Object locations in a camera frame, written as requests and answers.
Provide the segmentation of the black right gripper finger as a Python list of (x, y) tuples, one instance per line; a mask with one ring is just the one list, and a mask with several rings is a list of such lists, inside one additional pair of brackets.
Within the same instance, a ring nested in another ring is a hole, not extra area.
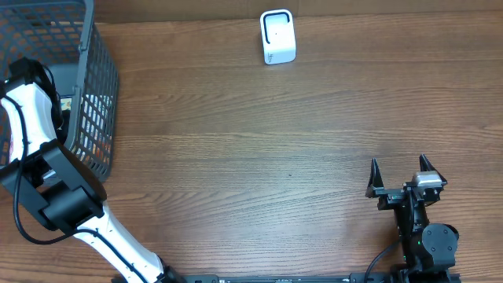
[(369, 182), (365, 191), (368, 198), (376, 198), (384, 191), (384, 183), (376, 158), (372, 158)]
[(435, 169), (435, 167), (431, 164), (428, 158), (424, 154), (420, 154), (419, 156), (419, 164), (420, 171), (434, 171), (440, 178), (443, 185), (447, 184), (447, 180), (443, 177), (443, 175)]

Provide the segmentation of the yellow orange snack bag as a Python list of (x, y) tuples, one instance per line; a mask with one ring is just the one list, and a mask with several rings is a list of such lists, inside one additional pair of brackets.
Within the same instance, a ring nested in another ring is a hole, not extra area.
[(61, 109), (63, 112), (70, 111), (72, 109), (72, 97), (61, 98)]

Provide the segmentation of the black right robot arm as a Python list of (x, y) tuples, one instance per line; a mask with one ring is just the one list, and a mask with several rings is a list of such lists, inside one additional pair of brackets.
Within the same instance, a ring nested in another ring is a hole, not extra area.
[[(440, 201), (448, 181), (428, 158), (419, 156), (420, 170), (401, 189), (387, 189), (376, 159), (372, 159), (365, 196), (378, 200), (380, 211), (392, 210), (398, 228), (398, 240), (386, 247), (369, 264), (364, 282), (435, 282), (461, 281), (450, 273), (456, 264), (459, 232), (451, 225), (431, 223), (426, 208)], [(397, 246), (402, 247), (403, 264), (395, 264), (386, 274), (374, 274), (374, 266)]]

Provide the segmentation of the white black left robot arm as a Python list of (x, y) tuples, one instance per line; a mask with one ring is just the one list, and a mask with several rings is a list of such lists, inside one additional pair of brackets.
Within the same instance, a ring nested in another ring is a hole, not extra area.
[(182, 282), (157, 254), (139, 243), (113, 215), (104, 186), (64, 147), (60, 96), (50, 70), (22, 57), (1, 83), (1, 105), (9, 118), (9, 163), (1, 184), (13, 196), (21, 236), (38, 245), (75, 237), (88, 244), (127, 282)]

